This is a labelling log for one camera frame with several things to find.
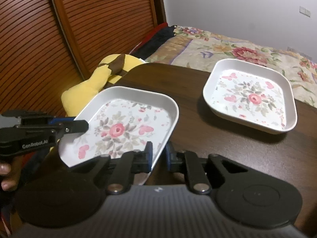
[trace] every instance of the brown stripe on toy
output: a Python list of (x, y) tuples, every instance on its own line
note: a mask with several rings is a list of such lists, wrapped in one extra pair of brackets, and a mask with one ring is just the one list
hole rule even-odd
[(120, 54), (112, 62), (110, 62), (110, 63), (100, 63), (98, 65), (98, 67), (103, 66), (103, 65), (108, 65), (108, 68), (111, 70), (111, 75), (116, 75), (116, 74), (118, 74), (119, 72), (122, 71), (123, 66), (124, 66), (125, 58), (126, 58), (125, 54)]
[(127, 71), (121, 70), (121, 71), (119, 71), (119, 72), (117, 73), (117, 75), (123, 77), (123, 76), (126, 75), (127, 73), (128, 73)]

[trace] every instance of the screw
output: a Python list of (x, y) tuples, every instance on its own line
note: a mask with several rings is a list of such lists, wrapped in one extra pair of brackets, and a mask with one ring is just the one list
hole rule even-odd
[(205, 183), (196, 183), (194, 185), (194, 189), (196, 191), (199, 191), (199, 192), (204, 192), (204, 191), (207, 191), (209, 190), (209, 185), (208, 184), (205, 184)]
[(112, 184), (109, 184), (108, 187), (107, 187), (108, 191), (111, 191), (111, 192), (120, 192), (123, 190), (123, 186), (121, 184), (118, 184), (118, 183), (112, 183)]

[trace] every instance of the white wall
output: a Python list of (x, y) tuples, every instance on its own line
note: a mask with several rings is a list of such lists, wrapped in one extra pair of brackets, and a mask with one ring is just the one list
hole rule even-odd
[[(317, 62), (317, 0), (164, 0), (169, 25), (295, 48)], [(311, 11), (311, 18), (299, 13)]]

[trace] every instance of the dark blanket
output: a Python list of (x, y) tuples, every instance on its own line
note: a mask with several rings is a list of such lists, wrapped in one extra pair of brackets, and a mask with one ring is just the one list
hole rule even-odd
[(176, 26), (166, 27), (159, 30), (148, 42), (131, 55), (145, 60), (152, 55), (162, 44), (174, 36)]

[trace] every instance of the light switch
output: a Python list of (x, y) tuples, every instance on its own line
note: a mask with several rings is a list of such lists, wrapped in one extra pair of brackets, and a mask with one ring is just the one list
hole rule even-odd
[(299, 12), (306, 15), (306, 9), (302, 6), (299, 6)]
[(309, 10), (306, 9), (305, 14), (306, 14), (308, 17), (310, 17), (310, 11), (309, 11)]

